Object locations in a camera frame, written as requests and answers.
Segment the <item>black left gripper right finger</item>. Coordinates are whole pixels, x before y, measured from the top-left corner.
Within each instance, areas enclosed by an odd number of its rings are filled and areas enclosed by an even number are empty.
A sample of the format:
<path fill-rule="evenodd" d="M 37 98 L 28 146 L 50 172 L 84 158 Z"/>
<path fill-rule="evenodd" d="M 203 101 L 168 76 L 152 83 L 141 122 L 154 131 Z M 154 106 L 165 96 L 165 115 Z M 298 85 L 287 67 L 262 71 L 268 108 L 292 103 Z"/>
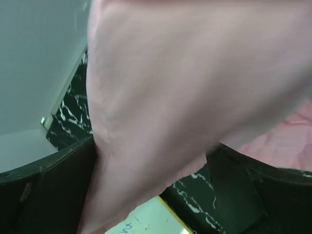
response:
<path fill-rule="evenodd" d="M 312 179 L 221 144 L 206 154 L 221 227 L 228 234 L 310 234 Z"/>

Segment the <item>pink satin pillowcase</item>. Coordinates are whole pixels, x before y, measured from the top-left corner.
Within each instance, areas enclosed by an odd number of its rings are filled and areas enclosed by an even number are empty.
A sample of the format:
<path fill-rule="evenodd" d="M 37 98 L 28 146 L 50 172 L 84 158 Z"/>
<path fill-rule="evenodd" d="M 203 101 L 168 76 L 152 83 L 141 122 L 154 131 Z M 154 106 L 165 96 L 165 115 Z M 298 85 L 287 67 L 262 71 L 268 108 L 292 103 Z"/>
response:
<path fill-rule="evenodd" d="M 94 0 L 87 100 L 98 152 L 80 234 L 101 234 L 312 92 L 309 0 Z"/>

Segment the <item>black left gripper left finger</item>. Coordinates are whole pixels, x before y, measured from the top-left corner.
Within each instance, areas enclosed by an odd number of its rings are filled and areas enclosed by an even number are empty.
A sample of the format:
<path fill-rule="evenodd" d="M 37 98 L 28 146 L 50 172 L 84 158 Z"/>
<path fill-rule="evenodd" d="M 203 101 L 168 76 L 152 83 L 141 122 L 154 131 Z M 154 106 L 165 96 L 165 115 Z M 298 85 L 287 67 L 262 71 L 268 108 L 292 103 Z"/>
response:
<path fill-rule="evenodd" d="M 2 234 L 75 234 L 97 153 L 86 137 L 0 175 Z"/>

